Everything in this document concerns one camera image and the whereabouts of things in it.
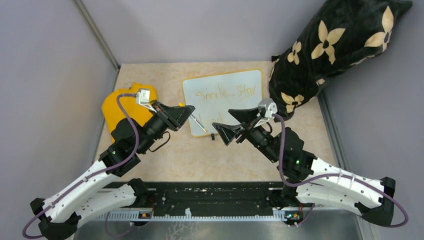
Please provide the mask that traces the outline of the white marker pen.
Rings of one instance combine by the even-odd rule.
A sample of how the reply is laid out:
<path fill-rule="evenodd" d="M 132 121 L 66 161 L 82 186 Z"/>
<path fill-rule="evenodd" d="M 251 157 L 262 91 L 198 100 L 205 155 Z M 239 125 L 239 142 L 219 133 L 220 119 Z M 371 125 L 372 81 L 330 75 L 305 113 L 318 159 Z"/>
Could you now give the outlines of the white marker pen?
<path fill-rule="evenodd" d="M 206 129 L 206 127 L 193 115 L 190 115 L 190 118 L 205 132 L 207 133 L 208 130 Z"/>

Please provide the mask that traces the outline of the white board yellow frame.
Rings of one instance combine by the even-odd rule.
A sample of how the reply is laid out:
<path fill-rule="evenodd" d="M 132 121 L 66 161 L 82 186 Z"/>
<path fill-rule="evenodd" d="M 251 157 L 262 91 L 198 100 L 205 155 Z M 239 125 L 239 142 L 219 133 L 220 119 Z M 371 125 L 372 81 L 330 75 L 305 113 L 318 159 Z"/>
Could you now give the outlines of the white board yellow frame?
<path fill-rule="evenodd" d="M 223 74 L 188 78 L 182 81 L 186 105 L 195 107 L 192 113 L 208 130 L 204 132 L 192 119 L 191 135 L 205 137 L 217 131 L 212 123 L 236 125 L 238 121 L 229 109 L 251 109 L 258 106 L 262 96 L 262 71 L 249 69 Z"/>

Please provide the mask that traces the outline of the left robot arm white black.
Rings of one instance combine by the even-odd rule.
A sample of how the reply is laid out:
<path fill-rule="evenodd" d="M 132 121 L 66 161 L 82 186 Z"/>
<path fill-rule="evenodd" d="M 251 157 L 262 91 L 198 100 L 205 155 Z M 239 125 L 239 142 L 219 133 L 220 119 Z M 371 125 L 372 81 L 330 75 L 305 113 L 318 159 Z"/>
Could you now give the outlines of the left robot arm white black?
<path fill-rule="evenodd" d="M 48 240 L 65 240 L 92 219 L 123 207 L 144 207 L 150 193 L 146 183 L 134 178 L 105 192 L 104 187 L 127 174 L 164 133 L 178 131 L 195 111 L 192 105 L 167 106 L 152 103 L 153 115 L 139 125 L 128 114 L 113 131 L 111 144 L 90 167 L 60 192 L 30 203 L 39 220 L 40 236 Z"/>

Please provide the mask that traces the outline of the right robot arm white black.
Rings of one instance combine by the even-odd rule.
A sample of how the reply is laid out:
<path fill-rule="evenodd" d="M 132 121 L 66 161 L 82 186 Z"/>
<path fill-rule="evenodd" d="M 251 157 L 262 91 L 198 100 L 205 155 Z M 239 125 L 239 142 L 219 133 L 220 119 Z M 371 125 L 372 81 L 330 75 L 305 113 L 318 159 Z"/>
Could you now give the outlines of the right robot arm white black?
<path fill-rule="evenodd" d="M 247 140 L 269 161 L 277 163 L 287 206 L 326 205 L 354 213 L 381 227 L 392 228 L 394 179 L 366 178 L 334 166 L 304 150 L 304 141 L 273 111 L 258 108 L 229 113 L 238 125 L 212 123 L 225 145 Z"/>

